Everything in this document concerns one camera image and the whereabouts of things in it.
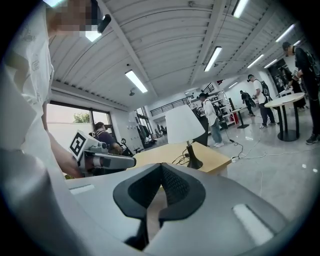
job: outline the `white tiled floor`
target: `white tiled floor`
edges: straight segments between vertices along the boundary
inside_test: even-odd
[[[294,130],[293,108],[287,109],[286,113],[288,128]],[[278,139],[279,125],[259,129],[262,123],[260,111],[256,110],[255,115],[243,119],[245,124],[250,124],[245,129],[232,126],[221,131],[225,146],[215,150],[229,157],[240,153],[242,147],[229,142],[226,132],[230,139],[242,144],[240,160],[228,165],[228,177],[261,195],[292,220],[306,208],[313,198],[313,189],[316,186],[318,189],[319,185],[319,173],[313,169],[320,170],[320,143],[306,144],[312,131],[310,111],[299,112],[300,138],[292,142]],[[212,137],[209,137],[208,145],[214,148],[213,144]]]

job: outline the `high table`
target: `high table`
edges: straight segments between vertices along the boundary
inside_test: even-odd
[[[296,102],[301,100],[305,96],[304,92],[294,93],[290,95],[286,95],[280,98],[276,98],[274,100],[269,101],[264,106],[266,108],[275,108],[277,107],[279,122],[280,122],[280,133],[278,134],[278,138],[284,142],[293,142],[297,140],[300,136],[299,133],[299,116]],[[285,105],[293,103],[294,106],[294,116],[295,116],[295,130],[288,130],[287,123],[287,114]],[[283,111],[283,119],[284,119],[284,127],[282,123],[282,116],[280,106],[282,106]]]
[[[230,113],[232,113],[234,120],[236,120],[234,114],[235,114],[236,112],[238,112],[241,125],[237,127],[236,123],[234,123],[234,124],[235,124],[235,127],[239,128],[239,129],[244,129],[244,128],[246,128],[246,127],[249,126],[249,124],[244,124],[244,121],[242,120],[241,113],[240,113],[241,110],[244,110],[244,109],[246,109],[246,108],[247,108],[246,106],[243,106],[243,107],[237,108],[237,109],[235,109],[235,110],[233,110],[233,111],[230,112]]]
[[[133,168],[147,164],[169,163],[171,164],[177,157],[188,153],[187,142],[178,144],[166,144],[134,155],[136,165]],[[203,162],[203,166],[198,169],[202,172],[227,176],[227,165],[231,163],[231,158],[225,156],[209,147],[198,142],[192,143],[192,148],[196,158]]]

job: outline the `table leg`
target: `table leg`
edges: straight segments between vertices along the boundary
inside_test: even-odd
[[[287,124],[287,117],[286,117],[286,110],[282,108],[284,114],[284,125],[286,131],[284,132],[284,127],[282,123],[282,116],[281,116],[281,109],[280,107],[277,108],[278,110],[278,117],[279,117],[279,125],[280,125],[280,133],[278,134],[278,138],[284,142],[293,142],[299,138],[299,118],[298,118],[298,110],[295,109],[295,121],[296,121],[296,130],[288,130]]]
[[[287,123],[287,113],[286,113],[285,105],[282,106],[282,111],[283,111],[283,119],[284,119],[284,130],[287,133],[288,132],[288,123]]]
[[[239,118],[240,118],[240,121],[241,121],[241,125],[238,128],[239,129],[244,129],[244,128],[248,127],[249,124],[244,124],[244,121],[242,120],[242,116],[241,116],[240,111],[238,111],[238,114],[239,114]]]
[[[299,131],[299,116],[298,116],[298,108],[296,102],[293,103],[294,106],[294,117],[295,117],[295,136],[298,139],[300,136]]]
[[[278,118],[279,118],[279,125],[280,125],[280,133],[278,134],[278,138],[279,138],[279,135],[280,135],[280,140],[283,141],[284,140],[284,126],[283,126],[283,123],[282,123],[282,116],[281,116],[281,109],[280,107],[277,108],[277,111],[278,111]]]

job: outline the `metal railing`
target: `metal railing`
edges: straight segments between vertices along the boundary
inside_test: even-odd
[[[203,92],[205,94],[212,93],[215,90],[215,87],[212,83],[209,83],[206,88],[204,88]]]
[[[164,112],[167,112],[169,110],[172,110],[176,107],[179,107],[179,106],[182,106],[182,105],[186,105],[189,103],[188,99],[193,99],[194,96],[191,95],[189,97],[185,97],[185,98],[182,98],[182,99],[179,99],[179,100],[176,100],[174,102],[171,102],[169,104],[166,104],[166,105],[163,105],[161,107],[157,107],[153,110],[150,111],[151,115],[154,117],[160,113],[164,113]]]

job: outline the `gray plastic surface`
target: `gray plastic surface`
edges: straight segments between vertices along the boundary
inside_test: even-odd
[[[198,179],[206,190],[206,198],[187,219],[165,222],[145,252],[166,256],[234,256],[253,249],[254,242],[232,211],[237,204],[248,205],[275,233],[286,226],[286,219],[273,206],[237,182],[169,165]]]
[[[239,255],[255,245],[232,211],[237,204],[248,205],[275,234],[287,224],[274,207],[238,183],[171,165],[198,179],[206,197],[186,219],[165,221],[142,252],[123,243],[137,234],[140,221],[123,215],[113,201],[112,191],[119,182],[153,164],[64,180],[59,169],[47,171],[41,161],[21,151],[0,150],[0,156],[1,192],[9,209],[27,234],[52,255]],[[93,188],[75,195],[69,191],[86,185]]]

